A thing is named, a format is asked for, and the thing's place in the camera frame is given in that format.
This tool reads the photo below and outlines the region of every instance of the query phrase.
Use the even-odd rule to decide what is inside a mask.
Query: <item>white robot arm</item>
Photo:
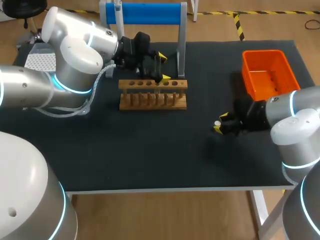
[[[141,68],[150,51],[150,37],[138,32],[134,39],[123,36],[74,13],[52,7],[43,22],[42,39],[55,52],[56,72],[18,66],[0,66],[0,107],[79,108],[93,93],[104,60],[129,70]]]
[[[320,87],[314,86],[253,101],[245,96],[234,113],[220,116],[214,129],[222,134],[264,131],[282,156],[282,172],[295,185],[282,211],[290,240],[320,239]]]
[[[0,240],[75,240],[75,210],[43,155],[0,132]]]

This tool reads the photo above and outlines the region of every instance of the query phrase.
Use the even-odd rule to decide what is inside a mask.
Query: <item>white table leg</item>
[[[258,228],[264,224],[265,220],[268,218],[268,210],[265,202],[264,193],[262,190],[250,191],[251,201],[253,204],[255,219]]]
[[[283,226],[282,210],[290,193],[291,190],[287,190],[284,193],[284,195],[274,207],[267,219],[265,219],[264,222],[261,223],[261,226],[258,230],[260,240],[270,240],[276,234],[279,228]]]
[[[199,0],[190,0],[191,1],[191,6],[192,6],[192,12],[193,12],[193,21],[197,21],[197,16],[198,16],[198,3]]]

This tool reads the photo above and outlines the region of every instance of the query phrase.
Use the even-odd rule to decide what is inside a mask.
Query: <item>perforated white plate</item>
[[[55,53],[34,53],[29,54],[25,61],[25,68],[44,71],[56,71],[56,54]]]

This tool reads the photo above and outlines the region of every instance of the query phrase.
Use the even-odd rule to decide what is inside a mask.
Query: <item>wooden floor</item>
[[[128,2],[152,2],[131,0]],[[97,11],[99,0],[49,0],[51,6]],[[199,0],[199,11],[319,10],[318,0]],[[99,23],[99,17],[82,14]],[[36,18],[39,26],[45,13]],[[188,21],[188,41],[238,41],[232,17],[200,15]],[[249,40],[294,40],[316,84],[320,84],[320,30],[306,30],[305,22],[318,15],[241,15],[244,36]],[[126,26],[133,37],[143,31],[153,42],[177,40],[174,26]],[[15,41],[24,32],[23,21],[0,23],[0,64],[16,57]],[[264,191],[268,210],[277,204],[280,190]],[[131,193],[80,195],[74,202],[79,221],[79,240],[253,240],[257,237],[251,204],[243,191]],[[284,239],[280,231],[274,240]]]

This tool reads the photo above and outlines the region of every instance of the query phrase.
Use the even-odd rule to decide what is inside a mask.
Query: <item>glowing blue ring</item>
[[[311,166],[315,165],[319,161],[320,161],[320,157],[318,159],[308,163],[308,164],[301,165],[301,166],[289,166],[289,165],[286,165],[284,162],[282,162],[282,164],[283,164],[283,166],[285,166],[288,169],[304,169],[304,168],[311,167]]]
[[[0,106],[4,100],[4,94],[5,94],[5,84],[4,84],[4,79],[2,77],[2,72],[0,70]]]
[[[302,209],[304,211],[306,219],[309,221],[310,225],[312,228],[316,231],[316,233],[320,236],[320,230],[317,228],[317,226],[314,224],[314,222],[311,220],[311,217],[309,216],[306,206],[305,206],[305,201],[304,201],[304,196],[303,196],[303,187],[304,187],[304,182],[305,182],[306,177],[304,177],[302,183],[301,183],[301,188],[300,188],[300,199],[301,199],[301,205]]]
[[[294,94],[295,94],[296,90],[294,90],[291,94],[290,94],[290,99],[289,99],[289,104],[290,104],[290,112],[291,112],[291,116],[295,116],[295,111],[294,111]]]
[[[71,88],[63,85],[63,84],[58,80],[58,78],[57,78],[56,75],[54,75],[54,79],[55,79],[55,81],[56,81],[61,87],[63,87],[65,90],[68,90],[69,92],[72,92],[72,93],[75,93],[75,94],[88,94],[88,93],[90,93],[91,90],[92,90],[92,89],[90,89],[90,90],[88,90],[88,91],[76,91],[76,90],[73,90],[73,89],[71,89]]]
[[[58,225],[56,226],[54,232],[52,233],[51,237],[49,237],[48,240],[52,240],[54,239],[54,237],[56,236],[61,224],[62,224],[62,221],[64,219],[64,216],[65,216],[65,213],[66,213],[66,193],[65,193],[65,190],[64,188],[62,187],[61,183],[59,182],[60,186],[61,186],[61,189],[62,189],[62,192],[63,192],[63,211],[62,211],[62,215],[61,215],[61,218],[60,218],[60,221],[58,223]]]
[[[92,24],[92,26],[93,26],[94,28],[96,27],[96,24],[95,24],[93,21],[91,21],[91,24]],[[87,45],[88,45],[89,47],[91,46],[93,39],[94,39],[94,34],[93,34],[92,31],[91,31],[91,32],[90,32],[89,41],[88,41],[88,43],[87,43]]]

